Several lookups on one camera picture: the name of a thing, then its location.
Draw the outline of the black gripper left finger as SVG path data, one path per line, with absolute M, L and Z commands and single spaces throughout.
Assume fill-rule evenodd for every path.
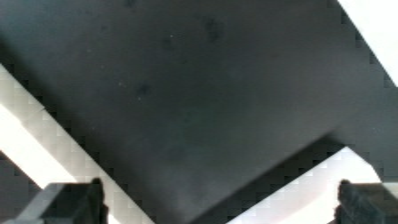
M 52 183 L 37 193 L 16 224 L 108 224 L 103 183 Z

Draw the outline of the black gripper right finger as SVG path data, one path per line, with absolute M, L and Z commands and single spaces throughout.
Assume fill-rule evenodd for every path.
M 398 224 L 398 183 L 352 183 L 338 187 L 336 224 Z

